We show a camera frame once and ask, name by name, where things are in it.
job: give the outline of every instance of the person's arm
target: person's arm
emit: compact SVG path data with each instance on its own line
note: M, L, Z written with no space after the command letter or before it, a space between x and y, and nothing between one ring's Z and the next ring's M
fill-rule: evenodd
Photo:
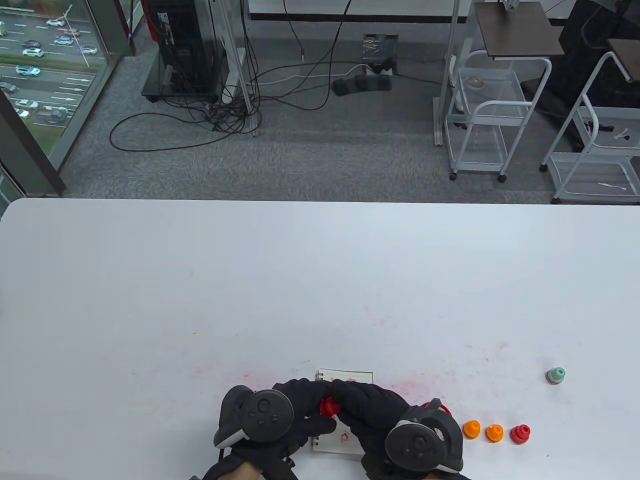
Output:
M237 470L222 475L220 480L258 480L262 475L262 470L257 468L253 463L244 462Z

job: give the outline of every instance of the hand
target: hand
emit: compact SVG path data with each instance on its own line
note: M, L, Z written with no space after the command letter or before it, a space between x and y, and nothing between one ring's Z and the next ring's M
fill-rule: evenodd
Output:
M320 402L330 396L330 384L302 378L289 380L287 383L276 383L273 390L285 394L293 406L294 420L289 431L283 437L269 443L241 440L232 446L231 455L223 461L231 465L232 460L228 459L234 457L236 468L239 461L249 461L263 470L262 475L267 480L291 479L295 476L283 460L304 446L310 436L319 436L335 430L335 420L320 415ZM205 479L214 480L214 476L205 476Z
M422 472L411 472L393 464L385 440L410 405L398 394L370 383L334 380L332 397L342 406L338 418L351 428L364 450L361 463L371 480L419 479Z

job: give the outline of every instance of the vr controller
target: vr controller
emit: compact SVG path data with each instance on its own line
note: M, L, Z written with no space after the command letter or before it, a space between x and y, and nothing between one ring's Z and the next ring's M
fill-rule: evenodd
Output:
M225 449L242 439L273 442L288 432L293 420L293 406L283 393L237 385L222 400L213 444ZM406 470L458 473L463 466L462 441L458 423L434 398L406 411L387 435L385 450L393 463Z

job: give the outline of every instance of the spiral notebook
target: spiral notebook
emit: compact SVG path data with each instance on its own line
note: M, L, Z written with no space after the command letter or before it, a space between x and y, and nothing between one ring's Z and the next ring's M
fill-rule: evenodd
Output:
M316 380L355 380L362 383L373 383L373 372L345 372L342 370L318 370ZM364 455L358 438L353 436L349 427L338 422L333 433L317 436L313 439L314 452L345 453L351 455Z

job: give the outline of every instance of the red bottle cap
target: red bottle cap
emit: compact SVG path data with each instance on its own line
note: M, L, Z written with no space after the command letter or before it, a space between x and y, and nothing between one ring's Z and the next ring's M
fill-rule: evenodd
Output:
M509 432L509 436L513 440L514 444L522 445L529 441L529 437L531 435L531 428L527 425L518 425L517 427L513 427Z
M342 410L342 407L331 397L320 403L320 414L325 417L333 417Z
M429 402L426 402L420 405L421 408L427 408L428 406L429 406ZM453 415L451 415L451 411L444 405L440 405L440 408L438 410L442 410L443 412L448 413L450 417L453 417Z

